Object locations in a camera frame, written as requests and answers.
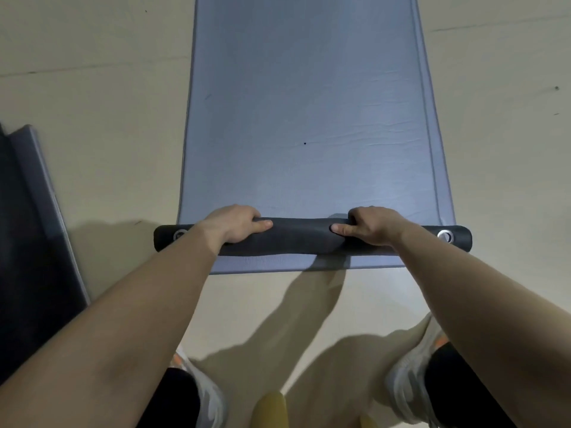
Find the person's left hand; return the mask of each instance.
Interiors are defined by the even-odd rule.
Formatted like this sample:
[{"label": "person's left hand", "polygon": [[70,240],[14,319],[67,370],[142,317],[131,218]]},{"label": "person's left hand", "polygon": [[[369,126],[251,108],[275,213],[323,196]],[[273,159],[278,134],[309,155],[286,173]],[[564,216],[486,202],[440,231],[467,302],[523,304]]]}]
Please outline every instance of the person's left hand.
[{"label": "person's left hand", "polygon": [[247,205],[229,205],[214,210],[199,225],[207,231],[213,231],[222,237],[222,243],[238,243],[252,233],[262,233],[273,226],[273,222],[258,221],[261,216],[255,208]]}]

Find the forearm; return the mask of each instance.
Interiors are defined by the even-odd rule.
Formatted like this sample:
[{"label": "forearm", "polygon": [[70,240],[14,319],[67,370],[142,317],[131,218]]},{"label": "forearm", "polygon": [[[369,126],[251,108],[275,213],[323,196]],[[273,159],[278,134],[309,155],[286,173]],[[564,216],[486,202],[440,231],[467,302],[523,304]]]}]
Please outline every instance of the forearm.
[{"label": "forearm", "polygon": [[571,316],[415,224],[392,245],[454,346],[512,418],[525,415],[521,425],[536,426],[543,412],[532,402],[557,419],[571,398],[560,393],[571,380]]},{"label": "forearm", "polygon": [[196,226],[120,280],[0,388],[3,425],[134,426],[221,245]]}]

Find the person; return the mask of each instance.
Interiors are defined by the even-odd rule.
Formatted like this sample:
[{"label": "person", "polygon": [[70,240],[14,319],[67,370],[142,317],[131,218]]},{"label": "person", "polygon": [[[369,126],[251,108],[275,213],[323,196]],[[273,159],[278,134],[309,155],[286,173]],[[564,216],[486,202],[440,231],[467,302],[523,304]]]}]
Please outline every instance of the person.
[{"label": "person", "polygon": [[[331,230],[392,247],[432,311],[385,380],[404,421],[569,425],[569,313],[394,210],[349,214]],[[2,426],[222,426],[222,393],[177,346],[222,245],[272,227],[259,216],[216,210],[111,287],[0,387]]]}]

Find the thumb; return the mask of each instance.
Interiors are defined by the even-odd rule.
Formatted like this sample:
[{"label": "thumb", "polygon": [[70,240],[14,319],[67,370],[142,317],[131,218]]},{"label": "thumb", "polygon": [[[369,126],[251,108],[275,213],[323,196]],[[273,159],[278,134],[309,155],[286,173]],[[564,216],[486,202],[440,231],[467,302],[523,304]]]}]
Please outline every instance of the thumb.
[{"label": "thumb", "polygon": [[274,223],[270,220],[252,222],[252,232],[253,233],[263,233],[274,226]]},{"label": "thumb", "polygon": [[331,231],[345,237],[357,237],[359,235],[359,227],[357,225],[333,224]]}]

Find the person's right arm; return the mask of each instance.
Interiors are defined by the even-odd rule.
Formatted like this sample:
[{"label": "person's right arm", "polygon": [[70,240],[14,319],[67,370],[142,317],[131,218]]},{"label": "person's right arm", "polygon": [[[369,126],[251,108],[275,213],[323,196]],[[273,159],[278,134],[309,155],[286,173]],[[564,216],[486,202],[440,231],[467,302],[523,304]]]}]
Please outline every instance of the person's right arm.
[{"label": "person's right arm", "polygon": [[391,246],[433,315],[520,428],[571,424],[571,314],[396,211],[360,207],[332,231]]}]

